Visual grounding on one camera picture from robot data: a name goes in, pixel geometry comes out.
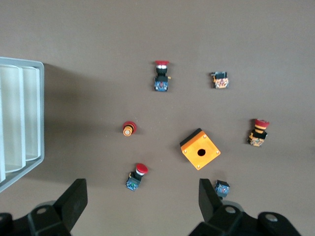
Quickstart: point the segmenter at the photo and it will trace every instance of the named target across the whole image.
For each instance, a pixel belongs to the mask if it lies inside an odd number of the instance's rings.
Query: translucent bin
[[[0,192],[44,159],[44,65],[0,57]]]

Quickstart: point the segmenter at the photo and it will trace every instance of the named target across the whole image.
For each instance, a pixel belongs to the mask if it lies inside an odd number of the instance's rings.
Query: orange push button
[[[200,170],[221,154],[200,128],[184,139],[180,145],[182,153],[197,170]]]
[[[137,125],[132,121],[127,121],[123,124],[123,134],[127,137],[129,137],[131,134],[136,132]]]

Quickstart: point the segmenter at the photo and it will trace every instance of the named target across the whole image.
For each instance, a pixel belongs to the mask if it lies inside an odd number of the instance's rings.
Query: white plastic container
[[[44,159],[44,65],[0,57],[0,192]]]

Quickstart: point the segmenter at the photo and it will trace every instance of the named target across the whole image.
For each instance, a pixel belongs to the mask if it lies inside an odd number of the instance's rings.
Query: red button cap
[[[131,125],[133,127],[133,132],[135,133],[137,131],[137,125],[132,122],[132,121],[126,121],[124,124],[123,124],[123,129],[126,127],[126,125]]]
[[[137,164],[136,168],[138,172],[143,173],[143,174],[146,174],[149,171],[148,168],[141,163]]]
[[[169,61],[167,60],[156,60],[157,65],[167,65],[169,64]]]
[[[268,127],[269,125],[269,122],[268,121],[265,121],[263,119],[256,119],[255,120],[255,125],[259,125],[259,126],[262,126],[262,127]]]

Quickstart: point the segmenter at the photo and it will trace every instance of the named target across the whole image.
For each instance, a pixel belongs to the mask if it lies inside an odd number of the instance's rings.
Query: mounting hole
[[[45,213],[45,212],[46,212],[46,208],[41,208],[36,213],[37,214],[42,214],[42,213]]]
[[[197,153],[198,153],[198,156],[204,156],[206,154],[206,150],[205,149],[199,149]]]
[[[277,222],[278,219],[273,214],[266,214],[266,218],[271,222]]]
[[[236,212],[236,210],[231,206],[227,206],[225,210],[226,212],[231,213],[231,214],[234,214]]]

